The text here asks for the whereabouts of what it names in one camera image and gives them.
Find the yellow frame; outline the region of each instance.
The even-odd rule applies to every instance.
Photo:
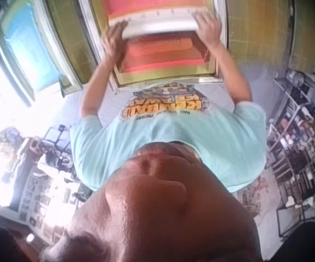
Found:
[[[108,27],[108,18],[104,11],[102,0],[91,0],[94,11],[94,16],[99,26],[99,33],[105,32]],[[206,0],[206,6],[211,11],[214,10],[213,0]],[[144,72],[121,73],[115,66],[115,78],[119,86],[132,84],[135,82],[143,82],[154,79],[174,78],[181,76],[199,76],[199,75],[214,75],[216,72],[216,61],[210,57],[210,61],[204,65],[178,65],[170,70],[168,68],[148,69]]]

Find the man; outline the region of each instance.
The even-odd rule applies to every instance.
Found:
[[[255,223],[229,192],[265,164],[265,113],[219,40],[221,23],[197,13],[197,34],[219,63],[234,113],[191,86],[134,93],[103,128],[97,112],[126,23],[107,30],[72,129],[76,170],[96,193],[42,261],[261,261]]]

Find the metal rack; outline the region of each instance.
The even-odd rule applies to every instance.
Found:
[[[287,237],[299,224],[315,220],[315,216],[306,216],[308,207],[304,205],[305,200],[315,195],[315,153],[311,157],[307,149],[298,150],[294,142],[288,143],[284,139],[297,116],[302,115],[301,110],[303,108],[305,110],[309,108],[308,111],[311,117],[314,118],[314,124],[315,111],[309,98],[301,89],[293,87],[285,79],[274,79],[274,82],[284,91],[285,98],[283,99],[281,112],[269,125],[267,150],[268,158],[271,159],[269,166],[272,167],[274,172],[282,199],[276,210],[278,235],[279,237]],[[292,93],[297,93],[297,90],[300,92],[301,98],[298,102],[292,97]],[[280,132],[277,126],[287,113],[291,117],[283,131]],[[286,205],[290,197],[294,199],[294,203]],[[291,208],[299,209],[299,220],[282,231],[280,213]]]

